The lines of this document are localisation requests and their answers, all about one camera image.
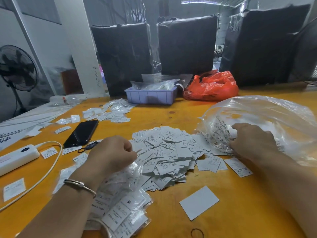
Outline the large clear plastic bag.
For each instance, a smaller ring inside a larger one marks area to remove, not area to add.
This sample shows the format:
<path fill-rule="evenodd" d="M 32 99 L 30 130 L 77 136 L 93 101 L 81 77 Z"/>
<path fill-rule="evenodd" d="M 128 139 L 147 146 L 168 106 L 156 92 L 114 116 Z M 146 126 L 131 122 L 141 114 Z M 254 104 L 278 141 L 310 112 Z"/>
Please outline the large clear plastic bag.
<path fill-rule="evenodd" d="M 317 168 L 317 120 L 308 107 L 268 96 L 237 96 L 211 106 L 197 124 L 203 144 L 220 155 L 232 155 L 236 123 L 270 131 L 281 152 L 298 164 Z"/>

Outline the lavender plastic tray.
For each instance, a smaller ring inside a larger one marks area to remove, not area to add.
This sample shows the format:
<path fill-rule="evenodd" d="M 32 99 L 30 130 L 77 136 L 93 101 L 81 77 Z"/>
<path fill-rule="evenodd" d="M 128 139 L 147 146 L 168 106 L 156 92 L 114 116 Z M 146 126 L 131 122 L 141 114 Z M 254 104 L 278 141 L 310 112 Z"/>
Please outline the lavender plastic tray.
<path fill-rule="evenodd" d="M 172 105 L 177 96 L 177 87 L 171 90 L 137 90 L 130 87 L 125 93 L 132 104 Z"/>

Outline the white power bank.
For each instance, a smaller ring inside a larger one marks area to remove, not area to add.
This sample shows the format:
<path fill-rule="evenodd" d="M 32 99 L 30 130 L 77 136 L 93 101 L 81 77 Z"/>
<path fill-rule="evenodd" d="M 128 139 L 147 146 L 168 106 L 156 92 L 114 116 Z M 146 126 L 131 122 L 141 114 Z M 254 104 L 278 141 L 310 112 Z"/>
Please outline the white power bank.
<path fill-rule="evenodd" d="M 40 153 L 34 145 L 27 145 L 0 157 L 0 177 L 37 159 Z"/>

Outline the person's right hand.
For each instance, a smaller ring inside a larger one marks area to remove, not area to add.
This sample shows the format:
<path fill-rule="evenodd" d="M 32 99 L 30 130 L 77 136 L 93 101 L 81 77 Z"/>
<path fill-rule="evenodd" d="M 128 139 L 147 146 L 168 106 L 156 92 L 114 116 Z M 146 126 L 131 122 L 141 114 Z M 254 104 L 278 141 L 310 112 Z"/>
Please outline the person's right hand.
<path fill-rule="evenodd" d="M 279 153 L 278 146 L 276 144 L 275 138 L 270 131 L 264 131 L 259 126 L 258 134 L 256 136 L 256 146 L 254 147 L 253 153 L 236 153 L 238 156 L 251 160 L 258 161 L 269 155 L 274 155 Z"/>

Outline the person's left forearm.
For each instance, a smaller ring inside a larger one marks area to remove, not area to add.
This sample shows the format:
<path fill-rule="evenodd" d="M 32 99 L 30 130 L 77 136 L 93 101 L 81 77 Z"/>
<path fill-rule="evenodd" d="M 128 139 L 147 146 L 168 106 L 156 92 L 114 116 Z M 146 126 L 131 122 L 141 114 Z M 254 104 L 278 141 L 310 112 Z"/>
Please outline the person's left forearm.
<path fill-rule="evenodd" d="M 93 194 L 63 184 L 17 238 L 81 238 Z"/>

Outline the crumpled clear plastic bag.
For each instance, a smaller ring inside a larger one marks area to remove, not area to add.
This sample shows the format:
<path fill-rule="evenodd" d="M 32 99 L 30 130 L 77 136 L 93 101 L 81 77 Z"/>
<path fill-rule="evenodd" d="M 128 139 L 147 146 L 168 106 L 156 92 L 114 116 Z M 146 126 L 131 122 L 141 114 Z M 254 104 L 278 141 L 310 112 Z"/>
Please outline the crumpled clear plastic bag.
<path fill-rule="evenodd" d="M 65 96 L 52 96 L 50 103 L 54 106 L 76 106 L 87 100 L 89 95 L 86 94 L 73 94 Z"/>

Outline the person's right forearm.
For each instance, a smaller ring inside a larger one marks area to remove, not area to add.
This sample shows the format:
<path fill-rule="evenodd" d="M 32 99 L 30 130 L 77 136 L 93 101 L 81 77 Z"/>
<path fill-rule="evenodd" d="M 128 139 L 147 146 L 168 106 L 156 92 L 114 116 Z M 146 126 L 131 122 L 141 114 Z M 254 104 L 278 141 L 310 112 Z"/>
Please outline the person's right forearm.
<path fill-rule="evenodd" d="M 307 238 L 317 238 L 317 176 L 277 149 L 247 152 Z"/>

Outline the pile of white paper labels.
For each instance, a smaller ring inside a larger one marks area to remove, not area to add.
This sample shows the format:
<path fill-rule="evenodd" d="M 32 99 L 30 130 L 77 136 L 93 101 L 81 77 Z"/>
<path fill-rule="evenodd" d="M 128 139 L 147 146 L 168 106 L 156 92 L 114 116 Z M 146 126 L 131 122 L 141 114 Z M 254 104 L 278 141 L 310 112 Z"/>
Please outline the pile of white paper labels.
<path fill-rule="evenodd" d="M 144 191 L 163 190 L 176 183 L 186 183 L 186 174 L 197 166 L 199 171 L 227 170 L 230 167 L 239 177 L 252 175 L 232 154 L 229 142 L 235 139 L 224 122 L 212 124 L 210 133 L 189 134 L 169 126 L 155 127 L 133 133 L 133 149 L 138 153 L 136 163 L 141 176 L 133 185 Z"/>

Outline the person's left hand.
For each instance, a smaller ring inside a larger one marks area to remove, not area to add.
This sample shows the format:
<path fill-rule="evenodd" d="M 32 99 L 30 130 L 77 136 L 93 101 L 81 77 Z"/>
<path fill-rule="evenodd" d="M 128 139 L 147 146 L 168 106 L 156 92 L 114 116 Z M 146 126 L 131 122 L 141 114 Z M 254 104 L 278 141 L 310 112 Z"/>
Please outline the person's left hand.
<path fill-rule="evenodd" d="M 84 164 L 77 168 L 69 179 L 83 182 L 96 192 L 104 180 L 132 164 L 122 159 L 122 139 L 125 138 L 112 136 L 97 144 L 90 151 Z"/>

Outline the silver wrist bangle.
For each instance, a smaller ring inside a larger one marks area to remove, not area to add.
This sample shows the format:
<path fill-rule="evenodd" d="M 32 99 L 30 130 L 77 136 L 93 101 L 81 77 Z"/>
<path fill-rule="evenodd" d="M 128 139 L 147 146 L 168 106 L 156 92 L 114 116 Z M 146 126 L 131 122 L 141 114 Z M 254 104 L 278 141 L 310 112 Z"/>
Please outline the silver wrist bangle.
<path fill-rule="evenodd" d="M 83 189 L 83 190 L 93 194 L 93 198 L 95 198 L 97 195 L 97 193 L 94 190 L 88 188 L 87 186 L 85 186 L 85 184 L 83 182 L 79 182 L 77 180 L 65 179 L 65 180 L 63 180 L 63 184 L 71 184 L 71 185 L 74 185 L 76 187 L 79 187 L 80 189 Z"/>

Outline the clear bags in tray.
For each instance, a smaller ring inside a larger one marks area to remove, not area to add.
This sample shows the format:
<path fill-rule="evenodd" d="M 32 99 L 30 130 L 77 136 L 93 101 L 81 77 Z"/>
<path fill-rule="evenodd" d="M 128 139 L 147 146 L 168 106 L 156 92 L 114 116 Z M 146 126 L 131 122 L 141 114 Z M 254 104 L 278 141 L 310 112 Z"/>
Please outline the clear bags in tray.
<path fill-rule="evenodd" d="M 130 81 L 133 90 L 167 90 L 170 91 L 174 87 L 181 87 L 184 91 L 184 86 L 179 83 L 180 79 L 166 80 L 158 83 L 145 83 Z"/>

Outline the black wrapped bundle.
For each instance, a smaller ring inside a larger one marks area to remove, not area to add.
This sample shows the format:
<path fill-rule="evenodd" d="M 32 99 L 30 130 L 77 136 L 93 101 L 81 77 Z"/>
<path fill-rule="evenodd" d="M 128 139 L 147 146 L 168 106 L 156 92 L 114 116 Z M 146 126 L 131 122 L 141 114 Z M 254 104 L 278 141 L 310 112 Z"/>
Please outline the black wrapped bundle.
<path fill-rule="evenodd" d="M 149 24 L 93 25 L 91 32 L 110 97 L 124 96 L 131 81 L 153 74 Z"/>
<path fill-rule="evenodd" d="M 218 15 L 171 18 L 157 24 L 158 52 L 163 75 L 199 75 L 211 71 Z"/>
<path fill-rule="evenodd" d="M 238 87 L 286 83 L 295 39 L 310 8 L 291 4 L 232 15 L 219 72 L 231 72 Z"/>

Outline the black smartphone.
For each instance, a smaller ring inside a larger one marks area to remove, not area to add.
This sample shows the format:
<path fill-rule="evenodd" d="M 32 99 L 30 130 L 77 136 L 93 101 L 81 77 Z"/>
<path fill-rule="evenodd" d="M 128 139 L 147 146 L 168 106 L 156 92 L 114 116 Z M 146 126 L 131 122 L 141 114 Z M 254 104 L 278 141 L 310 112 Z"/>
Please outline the black smartphone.
<path fill-rule="evenodd" d="M 87 144 L 99 124 L 98 120 L 81 122 L 63 144 L 63 148 L 79 147 Z"/>

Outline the heap of small bagged labels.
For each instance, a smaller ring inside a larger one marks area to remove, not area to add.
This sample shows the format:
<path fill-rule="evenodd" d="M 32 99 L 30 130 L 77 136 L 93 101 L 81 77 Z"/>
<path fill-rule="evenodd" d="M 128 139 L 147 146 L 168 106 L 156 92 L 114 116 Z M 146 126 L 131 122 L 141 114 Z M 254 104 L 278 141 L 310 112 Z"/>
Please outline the heap of small bagged labels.
<path fill-rule="evenodd" d="M 83 111 L 83 119 L 104 121 L 109 120 L 113 123 L 124 123 L 129 122 L 131 119 L 126 117 L 126 114 L 131 112 L 137 104 L 132 104 L 126 99 L 116 99 L 107 102 L 100 108 L 90 108 Z"/>

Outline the black standing fan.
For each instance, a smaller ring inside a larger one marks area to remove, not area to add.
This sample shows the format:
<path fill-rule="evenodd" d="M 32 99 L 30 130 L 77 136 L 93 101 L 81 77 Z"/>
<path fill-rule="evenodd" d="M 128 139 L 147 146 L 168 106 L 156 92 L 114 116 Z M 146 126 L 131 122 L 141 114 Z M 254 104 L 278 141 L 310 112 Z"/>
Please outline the black standing fan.
<path fill-rule="evenodd" d="M 15 98 L 13 117 L 27 110 L 18 94 L 31 92 L 38 84 L 39 74 L 31 56 L 23 49 L 14 45 L 0 47 L 0 77 L 7 88 L 10 88 Z"/>

